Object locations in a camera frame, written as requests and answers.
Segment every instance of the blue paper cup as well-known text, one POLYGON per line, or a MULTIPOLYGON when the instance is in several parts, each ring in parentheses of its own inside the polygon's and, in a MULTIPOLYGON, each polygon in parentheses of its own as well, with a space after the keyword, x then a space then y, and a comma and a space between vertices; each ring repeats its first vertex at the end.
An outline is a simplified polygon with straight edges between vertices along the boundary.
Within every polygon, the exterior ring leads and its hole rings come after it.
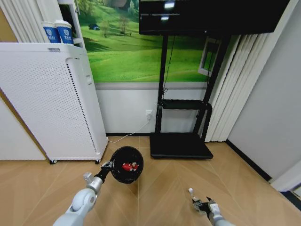
POLYGON ((42 26, 46 32, 46 35, 48 36, 48 39, 51 43, 61 43, 60 34, 58 33, 57 28, 55 27, 55 24, 52 22, 41 22, 42 26))
POLYGON ((63 40, 63 43, 73 44, 71 24, 64 20, 56 20, 55 26, 57 27, 57 30, 63 40))

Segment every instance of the black baseboard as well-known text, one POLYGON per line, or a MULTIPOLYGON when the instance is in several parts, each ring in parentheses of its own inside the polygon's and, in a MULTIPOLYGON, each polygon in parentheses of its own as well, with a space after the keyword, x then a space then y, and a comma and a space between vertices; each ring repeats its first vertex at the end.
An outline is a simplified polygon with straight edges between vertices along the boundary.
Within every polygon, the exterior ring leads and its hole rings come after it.
POLYGON ((260 168, 255 162, 253 162, 248 156, 246 156, 238 147, 236 147, 231 141, 226 140, 226 144, 229 145, 246 163, 248 163, 263 179, 269 181, 272 177, 267 174, 262 168, 260 168))
POLYGON ((292 192, 281 192, 282 195, 285 196, 295 207, 297 207, 301 211, 301 200, 298 199, 292 192))
MULTIPOLYGON (((120 137, 124 137, 124 136, 126 136, 126 135, 128 135, 128 134, 131 134, 131 133, 106 133, 106 135, 108 136, 108 137, 112 137, 112 136, 120 136, 120 137)), ((132 135, 130 135, 130 136, 141 136, 141 137, 143 137, 143 136, 150 136, 151 134, 153 134, 153 133, 134 133, 134 134, 132 134, 132 135)))

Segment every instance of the black metal stand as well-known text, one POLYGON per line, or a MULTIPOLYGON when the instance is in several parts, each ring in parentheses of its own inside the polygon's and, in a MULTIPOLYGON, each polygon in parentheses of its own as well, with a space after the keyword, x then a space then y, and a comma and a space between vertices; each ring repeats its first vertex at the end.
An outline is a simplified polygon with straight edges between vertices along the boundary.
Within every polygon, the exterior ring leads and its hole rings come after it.
POLYGON ((163 36, 162 52, 161 52, 161 68, 158 89, 158 103, 156 113, 155 133, 150 136, 150 154, 154 158, 191 158, 191 159, 211 159, 212 153, 205 145, 205 138, 210 122, 212 107, 209 99, 222 65, 230 36, 224 36, 218 51, 214 68, 206 89, 204 100, 167 100, 162 99, 164 74, 167 55, 168 35, 163 36), (196 124, 192 133, 161 133, 162 111, 163 109, 189 109, 198 110, 196 124), (207 111, 204 128, 201 137, 198 131, 205 112, 207 111))

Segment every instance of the perforated panel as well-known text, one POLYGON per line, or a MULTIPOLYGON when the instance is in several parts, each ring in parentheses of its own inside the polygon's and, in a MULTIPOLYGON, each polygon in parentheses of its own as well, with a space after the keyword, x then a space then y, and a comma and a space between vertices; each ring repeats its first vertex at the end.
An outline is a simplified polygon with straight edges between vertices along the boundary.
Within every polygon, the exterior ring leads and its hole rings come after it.
POLYGON ((9 52, 0 68, 1 89, 49 158, 95 156, 77 76, 62 54, 9 52))

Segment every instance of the black shelf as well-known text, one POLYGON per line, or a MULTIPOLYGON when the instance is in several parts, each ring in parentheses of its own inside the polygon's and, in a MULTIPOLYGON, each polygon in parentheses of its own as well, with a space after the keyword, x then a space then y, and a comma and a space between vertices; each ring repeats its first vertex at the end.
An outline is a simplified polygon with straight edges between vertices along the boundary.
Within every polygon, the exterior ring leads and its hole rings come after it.
POLYGON ((150 136, 150 155, 155 159, 212 159, 213 155, 194 133, 159 133, 150 136))
POLYGON ((161 101, 163 109, 199 110, 204 107, 201 100, 167 100, 161 101))

